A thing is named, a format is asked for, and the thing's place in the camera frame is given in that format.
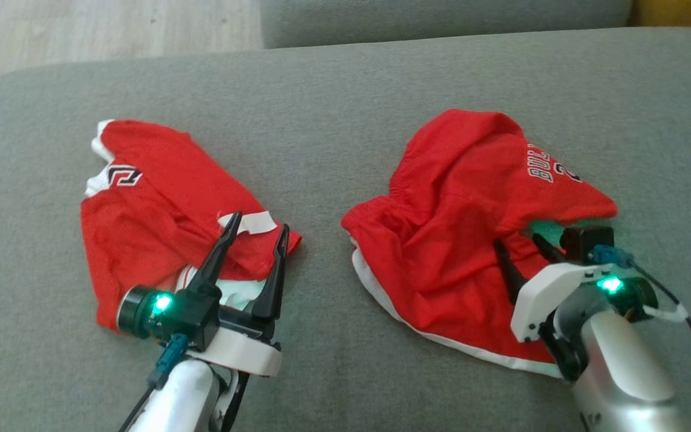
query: blue connector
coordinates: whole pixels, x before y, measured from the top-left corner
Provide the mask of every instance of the blue connector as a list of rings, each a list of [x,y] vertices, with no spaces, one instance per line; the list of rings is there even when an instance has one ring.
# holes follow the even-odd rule
[[[167,347],[161,353],[159,360],[156,361],[156,369],[148,375],[148,385],[157,390],[167,383],[170,372],[175,369],[175,365],[183,360],[183,356],[188,349],[188,337],[185,334],[175,333],[170,337]]]
[[[633,255],[623,249],[597,244],[593,247],[592,259],[595,263],[613,263],[619,268],[631,268]]]

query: gray fabric surface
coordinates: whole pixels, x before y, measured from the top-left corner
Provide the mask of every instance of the gray fabric surface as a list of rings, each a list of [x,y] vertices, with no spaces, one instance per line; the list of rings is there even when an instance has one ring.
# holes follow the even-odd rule
[[[351,269],[343,213],[386,192],[409,137],[449,107],[506,112],[615,199],[619,244],[691,311],[691,29],[32,69],[0,79],[0,430],[116,430],[160,351],[94,324],[79,203],[105,118],[191,132],[304,235],[282,371],[250,381],[235,430],[578,430],[567,385],[426,341]],[[691,417],[686,326],[641,331]]]
[[[260,0],[266,47],[621,27],[631,0]]]

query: red garment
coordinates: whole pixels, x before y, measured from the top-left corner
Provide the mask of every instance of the red garment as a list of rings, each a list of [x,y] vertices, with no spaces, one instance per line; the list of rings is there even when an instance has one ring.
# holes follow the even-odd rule
[[[109,162],[88,181],[82,233],[99,325],[116,329],[124,293],[137,284],[173,287],[187,265],[199,267],[222,232],[219,217],[263,206],[189,134],[142,121],[99,125],[93,150]],[[274,264],[279,235],[240,233],[222,279],[261,280]],[[290,251],[300,235],[290,233]]]
[[[507,115],[448,110],[412,137],[389,195],[357,205],[342,224],[414,330],[532,370],[528,361],[553,361],[543,344],[521,344],[511,333],[513,306],[493,241],[503,239],[516,267],[532,277],[548,262],[519,233],[530,222],[616,213],[611,199],[529,144]]]

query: wooden floor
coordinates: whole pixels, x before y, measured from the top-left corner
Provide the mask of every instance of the wooden floor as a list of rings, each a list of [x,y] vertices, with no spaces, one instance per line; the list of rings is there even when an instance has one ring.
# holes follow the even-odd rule
[[[69,61],[261,47],[256,0],[0,0],[0,76]]]

